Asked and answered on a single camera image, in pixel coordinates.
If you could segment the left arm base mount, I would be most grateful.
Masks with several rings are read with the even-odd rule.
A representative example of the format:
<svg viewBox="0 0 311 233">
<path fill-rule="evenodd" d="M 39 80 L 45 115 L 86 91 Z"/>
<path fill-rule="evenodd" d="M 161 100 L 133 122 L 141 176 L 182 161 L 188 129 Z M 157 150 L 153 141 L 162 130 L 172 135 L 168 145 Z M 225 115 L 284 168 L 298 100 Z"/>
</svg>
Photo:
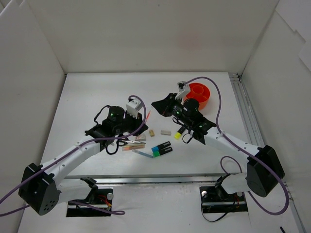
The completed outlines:
<svg viewBox="0 0 311 233">
<path fill-rule="evenodd" d="M 96 181 L 92 178 L 81 178 L 91 187 L 91 192 L 85 199 L 77 199 L 75 201 L 92 205 L 96 208 L 104 209 L 107 211 L 112 210 L 113 188 L 104 187 L 100 188 L 96 185 Z M 104 213 L 94 210 L 84 205 L 76 205 L 69 203 L 67 206 L 66 217 L 108 217 L 110 213 Z"/>
</svg>

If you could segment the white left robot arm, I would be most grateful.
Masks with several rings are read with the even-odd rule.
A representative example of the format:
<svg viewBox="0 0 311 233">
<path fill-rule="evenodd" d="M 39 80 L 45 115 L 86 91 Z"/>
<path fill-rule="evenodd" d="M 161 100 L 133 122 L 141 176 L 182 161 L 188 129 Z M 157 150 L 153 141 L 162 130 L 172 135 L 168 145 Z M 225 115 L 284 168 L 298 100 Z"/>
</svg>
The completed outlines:
<svg viewBox="0 0 311 233">
<path fill-rule="evenodd" d="M 145 109 L 145 106 L 138 100 L 128 102 L 126 109 L 110 106 L 107 118 L 86 131 L 80 142 L 48 162 L 38 166 L 34 163 L 28 165 L 24 170 L 19 196 L 40 216 L 63 202 L 80 200 L 93 203 L 98 190 L 94 179 L 65 178 L 84 161 L 114 142 L 146 131 L 148 127 L 140 109 Z"/>
</svg>

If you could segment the blue slim highlighter pen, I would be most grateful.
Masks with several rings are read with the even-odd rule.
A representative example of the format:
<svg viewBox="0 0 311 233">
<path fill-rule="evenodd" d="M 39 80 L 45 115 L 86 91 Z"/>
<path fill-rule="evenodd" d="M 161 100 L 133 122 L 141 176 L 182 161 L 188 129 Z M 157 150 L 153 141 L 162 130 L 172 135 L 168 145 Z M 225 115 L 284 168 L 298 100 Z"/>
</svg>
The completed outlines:
<svg viewBox="0 0 311 233">
<path fill-rule="evenodd" d="M 147 153 L 144 153 L 144 152 L 142 152 L 142 151 L 139 151 L 139 150 L 132 150 L 132 152 L 153 159 L 153 156 L 152 156 L 152 155 L 147 154 Z"/>
</svg>

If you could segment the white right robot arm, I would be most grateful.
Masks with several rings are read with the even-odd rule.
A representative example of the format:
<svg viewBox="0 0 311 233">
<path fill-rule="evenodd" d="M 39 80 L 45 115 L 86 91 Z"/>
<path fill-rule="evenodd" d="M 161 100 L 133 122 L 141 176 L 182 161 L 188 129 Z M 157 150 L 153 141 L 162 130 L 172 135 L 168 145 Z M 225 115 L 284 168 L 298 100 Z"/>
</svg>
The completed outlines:
<svg viewBox="0 0 311 233">
<path fill-rule="evenodd" d="M 225 134 L 199 112 L 197 100 L 182 102 L 175 96 L 175 93 L 170 93 L 165 99 L 152 102 L 152 106 L 160 115 L 173 116 L 175 123 L 183 123 L 193 139 L 220 150 L 246 168 L 241 174 L 229 174 L 217 180 L 217 198 L 226 200 L 233 193 L 246 191 L 266 197 L 281 182 L 285 172 L 272 147 L 266 145 L 261 148 Z"/>
</svg>

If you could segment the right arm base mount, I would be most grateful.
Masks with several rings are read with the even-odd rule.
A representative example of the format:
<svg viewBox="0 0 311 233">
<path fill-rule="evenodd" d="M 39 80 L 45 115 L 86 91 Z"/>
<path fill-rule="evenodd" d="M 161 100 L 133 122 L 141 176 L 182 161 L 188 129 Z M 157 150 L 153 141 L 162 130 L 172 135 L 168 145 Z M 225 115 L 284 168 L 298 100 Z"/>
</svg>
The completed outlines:
<svg viewBox="0 0 311 233">
<path fill-rule="evenodd" d="M 204 214 L 229 214 L 248 212 L 244 194 L 228 194 L 221 187 L 222 181 L 228 175 L 221 176 L 215 183 L 199 186 L 201 210 Z"/>
</svg>

